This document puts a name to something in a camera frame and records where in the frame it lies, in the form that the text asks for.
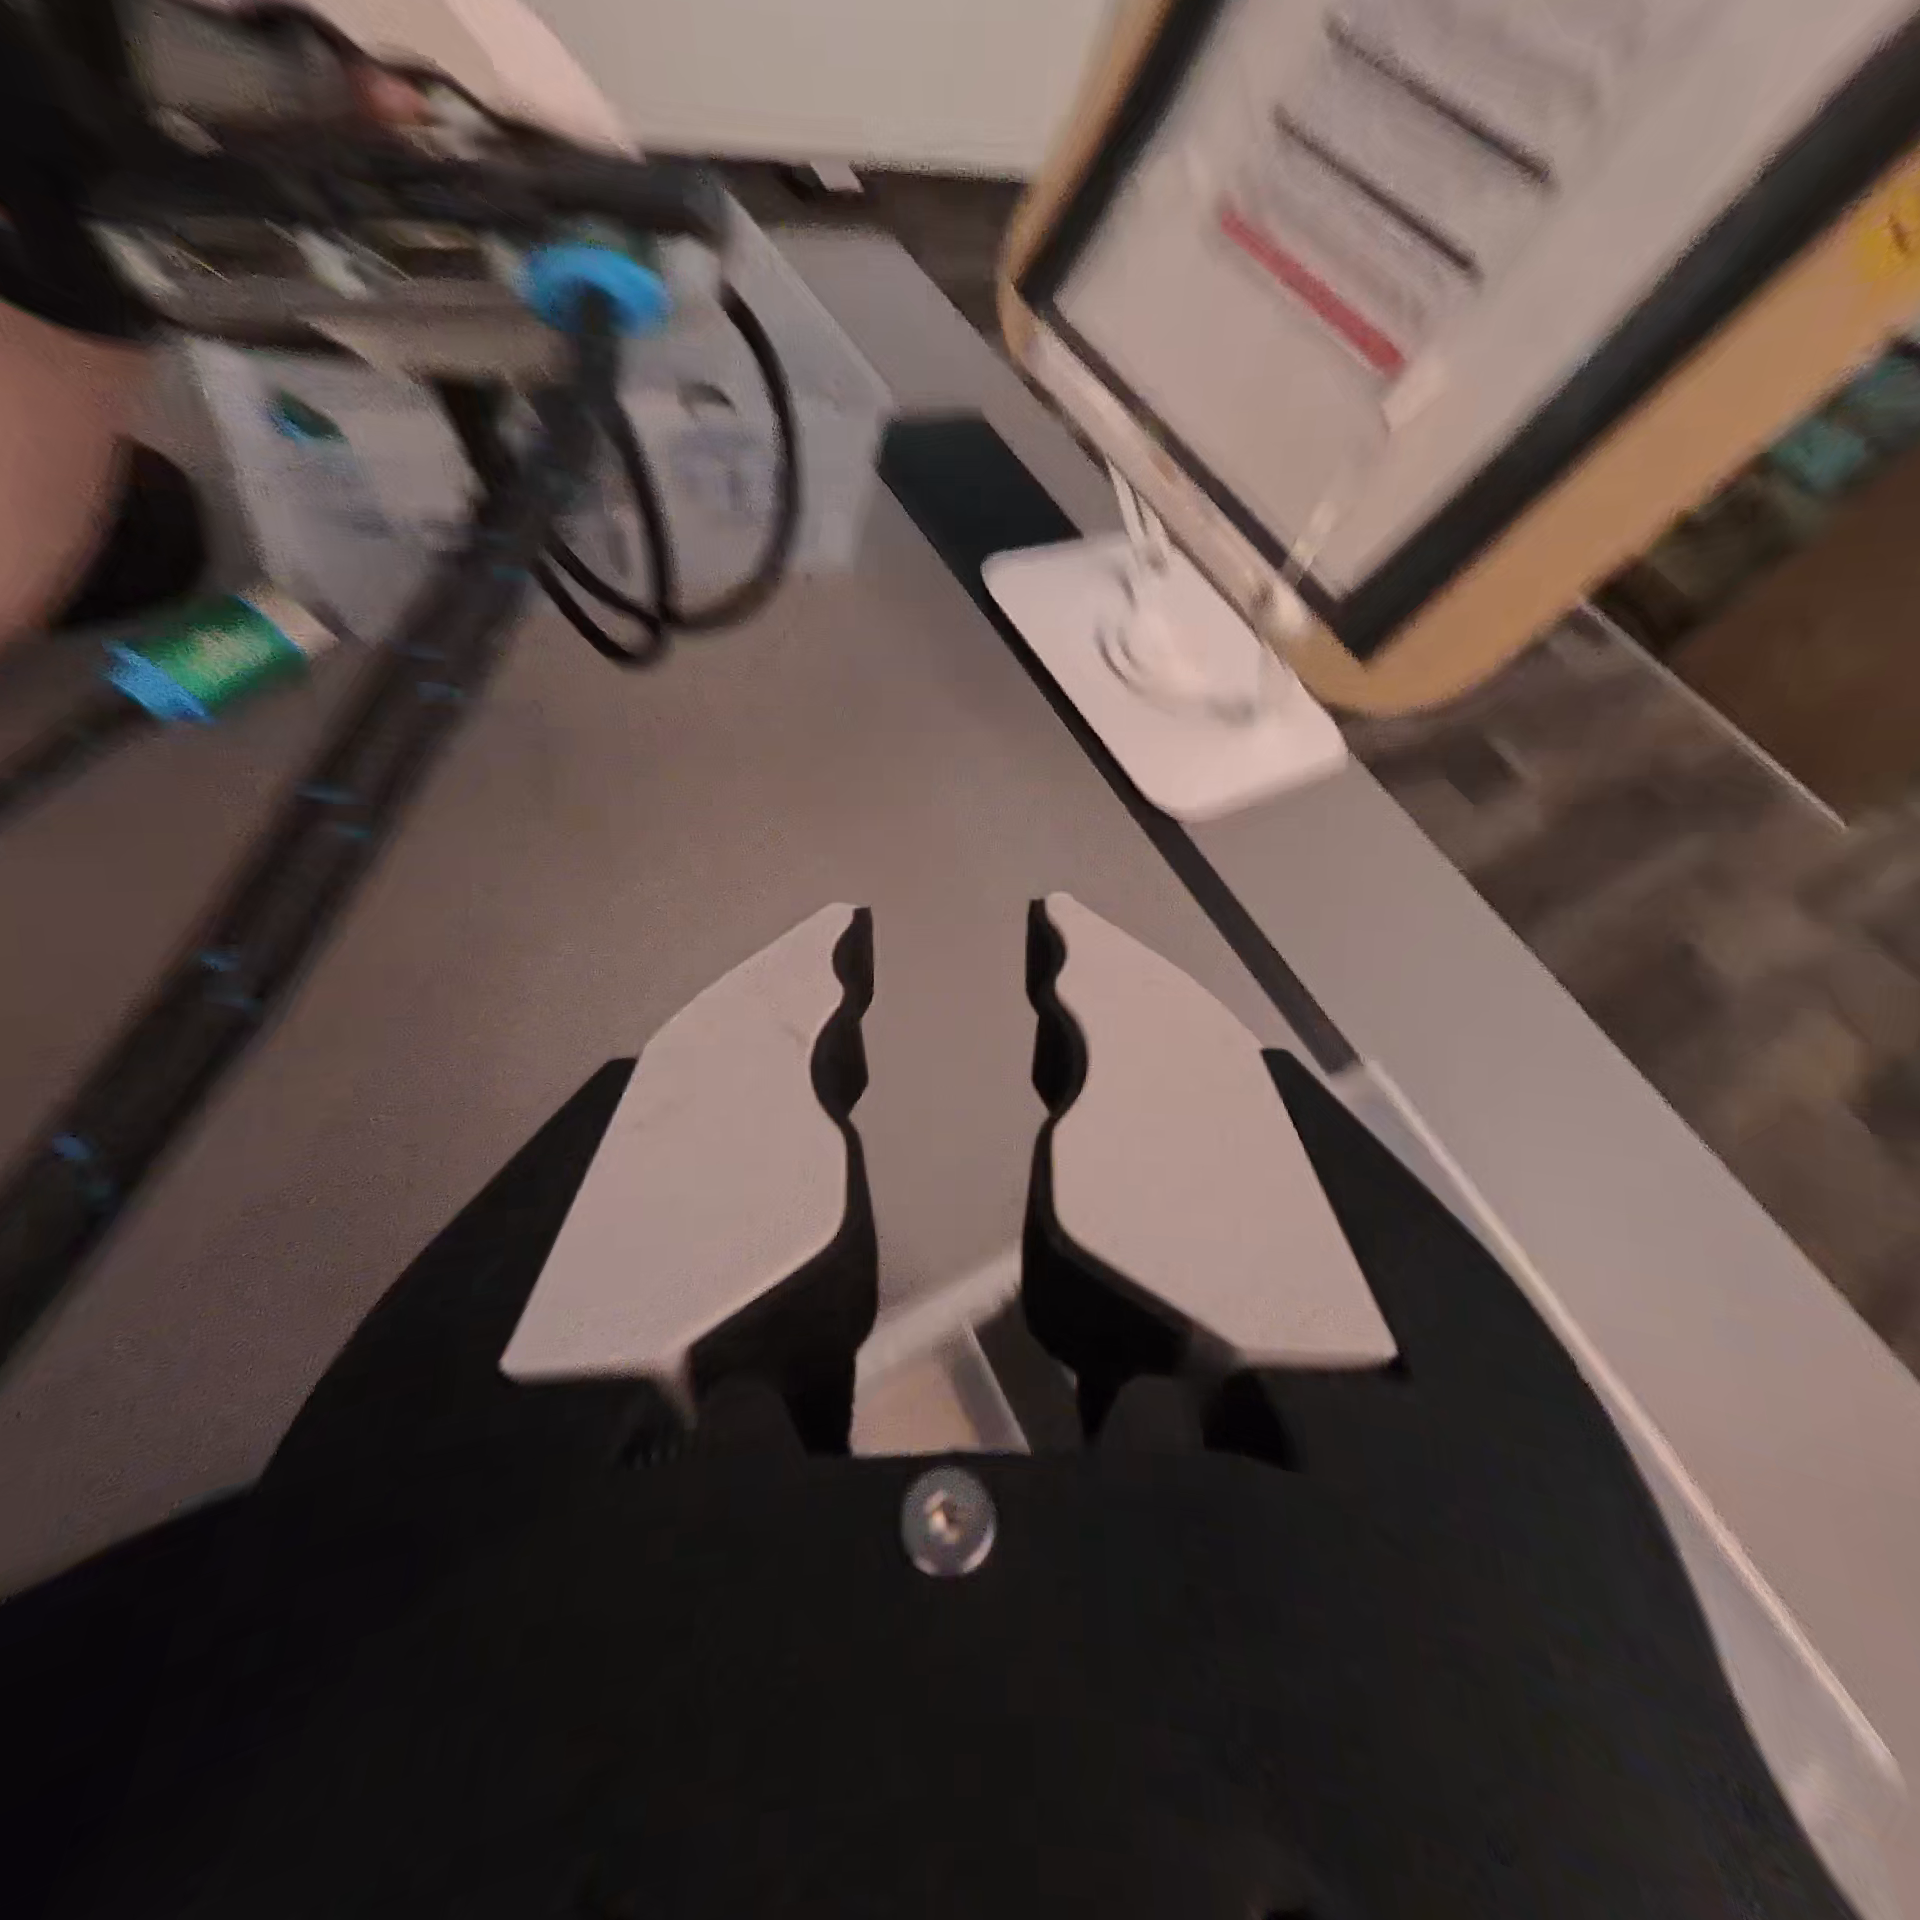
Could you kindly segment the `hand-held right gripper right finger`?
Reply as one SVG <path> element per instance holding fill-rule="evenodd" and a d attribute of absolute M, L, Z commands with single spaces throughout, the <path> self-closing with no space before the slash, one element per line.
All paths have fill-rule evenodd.
<path fill-rule="evenodd" d="M 1170 1379 L 1199 1430 L 1268 1370 L 1371 1375 L 1401 1349 L 1256 1029 L 1069 892 L 1027 907 L 1022 1321 L 1093 1441 Z"/>

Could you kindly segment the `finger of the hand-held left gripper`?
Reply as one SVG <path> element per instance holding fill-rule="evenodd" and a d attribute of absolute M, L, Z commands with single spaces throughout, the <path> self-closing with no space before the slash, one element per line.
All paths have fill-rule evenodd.
<path fill-rule="evenodd" d="M 111 5 L 109 25 L 97 223 L 601 223 L 726 250 L 726 190 L 646 158 L 528 5 Z"/>

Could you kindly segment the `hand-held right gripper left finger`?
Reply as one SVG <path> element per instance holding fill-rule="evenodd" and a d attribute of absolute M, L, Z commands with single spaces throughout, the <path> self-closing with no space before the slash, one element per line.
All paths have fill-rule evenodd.
<path fill-rule="evenodd" d="M 761 1379 L 849 1452 L 877 1328 L 872 912 L 833 902 L 641 1046 L 496 1361 L 509 1379 L 647 1379 L 693 1412 Z"/>

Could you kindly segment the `clear plastic bin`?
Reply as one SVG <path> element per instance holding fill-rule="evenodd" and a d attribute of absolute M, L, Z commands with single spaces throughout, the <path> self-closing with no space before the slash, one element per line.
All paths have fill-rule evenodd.
<path fill-rule="evenodd" d="M 772 236 L 728 202 L 723 265 L 666 243 L 674 320 L 625 355 L 619 402 L 659 481 L 677 600 L 711 610 L 769 554 L 777 501 L 776 409 L 732 292 L 763 326 L 797 402 L 797 575 L 850 563 L 893 396 Z M 424 376 L 353 355 L 289 355 L 180 340 L 171 408 L 211 487 L 221 577 L 267 582 L 336 637 L 395 630 L 477 481 Z"/>

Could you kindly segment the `person's left hand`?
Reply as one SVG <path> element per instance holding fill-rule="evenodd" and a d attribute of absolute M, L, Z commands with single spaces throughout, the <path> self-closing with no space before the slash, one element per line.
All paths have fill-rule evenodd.
<path fill-rule="evenodd" d="M 5 307 L 5 649 L 36 634 L 109 538 L 151 359 Z"/>

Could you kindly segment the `black rectangular box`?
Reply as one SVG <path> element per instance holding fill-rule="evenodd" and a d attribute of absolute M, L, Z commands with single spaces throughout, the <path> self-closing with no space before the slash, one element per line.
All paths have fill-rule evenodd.
<path fill-rule="evenodd" d="M 982 412 L 893 419 L 877 475 L 976 603 L 988 600 L 988 562 L 1081 536 Z"/>

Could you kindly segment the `sign stand with white base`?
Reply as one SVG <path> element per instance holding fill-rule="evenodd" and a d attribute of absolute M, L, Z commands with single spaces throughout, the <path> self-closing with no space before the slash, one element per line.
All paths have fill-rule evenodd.
<path fill-rule="evenodd" d="M 1590 173 L 1382 392 L 1182 182 L 1316 8 L 1120 5 L 997 265 L 1120 534 L 988 600 L 1182 822 L 1501 674 L 1917 307 L 1917 5 L 1661 5 Z"/>

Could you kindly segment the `instruction sheet in plastic sleeve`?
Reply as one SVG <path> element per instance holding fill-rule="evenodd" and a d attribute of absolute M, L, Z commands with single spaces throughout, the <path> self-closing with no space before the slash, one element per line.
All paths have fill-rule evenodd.
<path fill-rule="evenodd" d="M 1321 5 L 1182 154 L 1211 236 L 1392 392 L 1590 173 L 1661 5 Z"/>

